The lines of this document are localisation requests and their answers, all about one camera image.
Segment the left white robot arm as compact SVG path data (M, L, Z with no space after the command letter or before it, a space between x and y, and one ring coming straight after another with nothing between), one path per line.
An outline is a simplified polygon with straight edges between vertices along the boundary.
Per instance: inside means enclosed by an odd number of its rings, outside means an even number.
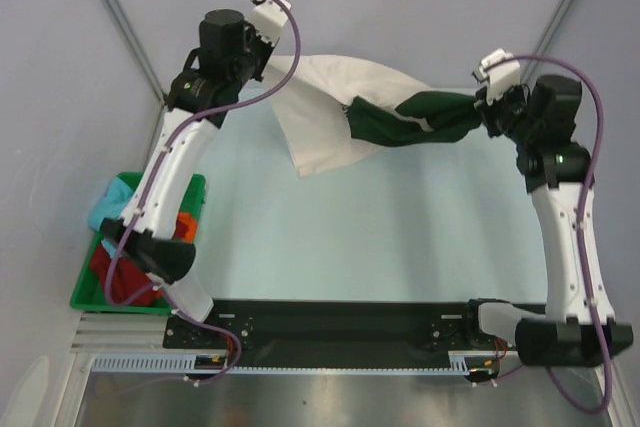
M100 226L103 237L190 317L185 332L202 347L219 339L221 323L209 315L213 300L192 270L195 246L174 237L177 215L200 157L224 121L219 107L236 103L271 56L287 21L283 13L277 16L273 24L258 8L249 15L231 9L205 15L199 45L171 84L161 135L142 180L119 217Z

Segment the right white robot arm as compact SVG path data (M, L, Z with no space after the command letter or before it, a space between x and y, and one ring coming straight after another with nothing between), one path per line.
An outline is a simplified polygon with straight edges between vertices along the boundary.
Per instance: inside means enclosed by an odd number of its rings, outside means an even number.
M461 323L461 335L473 348L507 340L527 366L597 367L634 341L631 325L616 321L600 274L587 178L591 156L572 139L581 100L580 82L547 74L533 90L514 86L480 110L489 134L516 146L543 239L547 300L543 314L481 301L477 314Z

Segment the white and green t-shirt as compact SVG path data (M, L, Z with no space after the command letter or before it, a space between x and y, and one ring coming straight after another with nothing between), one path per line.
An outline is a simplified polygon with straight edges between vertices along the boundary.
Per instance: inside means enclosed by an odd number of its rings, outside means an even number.
M269 101L301 177L354 164L381 148L455 143L481 125L474 98L369 60L274 56L263 84L291 79Z

